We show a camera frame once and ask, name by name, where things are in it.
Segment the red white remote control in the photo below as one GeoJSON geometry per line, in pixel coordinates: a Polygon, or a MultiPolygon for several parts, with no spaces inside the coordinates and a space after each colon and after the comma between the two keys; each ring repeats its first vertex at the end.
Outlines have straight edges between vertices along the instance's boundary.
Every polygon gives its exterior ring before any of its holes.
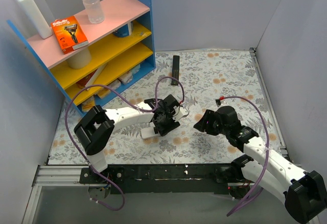
{"type": "Polygon", "coordinates": [[[156,130],[153,127],[141,129],[141,138],[143,140],[158,137],[158,136],[160,136],[159,132],[156,132],[156,130]]]}

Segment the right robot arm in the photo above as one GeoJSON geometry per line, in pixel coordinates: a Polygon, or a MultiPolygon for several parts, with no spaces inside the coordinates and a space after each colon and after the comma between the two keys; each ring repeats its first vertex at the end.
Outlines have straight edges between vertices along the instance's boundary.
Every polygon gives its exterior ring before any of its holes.
{"type": "Polygon", "coordinates": [[[224,106],[206,110],[194,125],[209,135],[224,135],[243,152],[244,161],[231,169],[237,182],[251,180],[284,204],[298,223],[308,223],[326,209],[326,187],[315,170],[308,172],[265,146],[263,139],[250,127],[241,124],[235,109],[224,106]]]}

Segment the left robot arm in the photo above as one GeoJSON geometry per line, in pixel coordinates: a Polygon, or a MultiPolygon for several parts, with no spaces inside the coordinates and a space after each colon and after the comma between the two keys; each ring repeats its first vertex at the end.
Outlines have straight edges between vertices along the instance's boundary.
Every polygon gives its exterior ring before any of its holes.
{"type": "Polygon", "coordinates": [[[173,95],[165,99],[146,99],[133,107],[103,109],[96,105],[75,126],[74,133],[82,144],[88,163],[93,167],[91,177],[104,183],[109,176],[104,148],[111,134],[128,126],[148,123],[141,129],[141,137],[149,139],[165,136],[180,126],[179,120],[188,116],[188,111],[173,95]]]}

